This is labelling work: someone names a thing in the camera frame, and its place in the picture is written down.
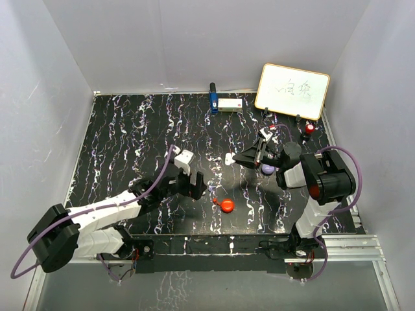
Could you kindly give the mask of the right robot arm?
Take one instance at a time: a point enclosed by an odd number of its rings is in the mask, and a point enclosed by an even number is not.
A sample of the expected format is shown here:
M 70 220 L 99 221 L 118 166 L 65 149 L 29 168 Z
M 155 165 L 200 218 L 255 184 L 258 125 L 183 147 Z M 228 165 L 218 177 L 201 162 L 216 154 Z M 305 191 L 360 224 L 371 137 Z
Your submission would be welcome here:
M 283 190 L 302 187 L 308 190 L 307 204 L 288 237 L 259 243 L 270 257 L 285 254 L 304 257 L 324 247 L 322 226 L 357 187 L 353 174 L 335 150 L 305 154 L 298 143 L 290 141 L 280 152 L 274 152 L 259 138 L 253 146 L 234 155 L 233 160 L 245 168 L 257 169 L 263 165 L 277 168 L 276 181 Z

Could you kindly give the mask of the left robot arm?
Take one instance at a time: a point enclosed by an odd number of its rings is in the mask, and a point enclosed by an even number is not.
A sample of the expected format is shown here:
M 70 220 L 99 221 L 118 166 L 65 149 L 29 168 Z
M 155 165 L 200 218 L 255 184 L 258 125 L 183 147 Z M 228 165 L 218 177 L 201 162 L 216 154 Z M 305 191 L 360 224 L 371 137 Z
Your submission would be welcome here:
M 45 273 L 63 268 L 72 259 L 107 253 L 128 258 L 134 243 L 116 224 L 157 209 L 167 198 L 180 194 L 199 200 L 207 190 L 202 172 L 186 174 L 168 164 L 156 178 L 140 178 L 129 189 L 101 202 L 66 209 L 50 207 L 27 241 Z

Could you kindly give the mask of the white earbud charging case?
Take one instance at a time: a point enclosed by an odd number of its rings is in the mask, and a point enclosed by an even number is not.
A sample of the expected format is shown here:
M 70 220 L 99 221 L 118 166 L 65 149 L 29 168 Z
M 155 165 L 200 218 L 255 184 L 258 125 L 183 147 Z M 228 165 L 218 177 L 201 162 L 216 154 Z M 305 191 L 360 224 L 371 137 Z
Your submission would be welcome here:
M 234 153 L 226 153 L 225 155 L 225 165 L 230 166 L 235 163 L 233 157 L 235 156 Z

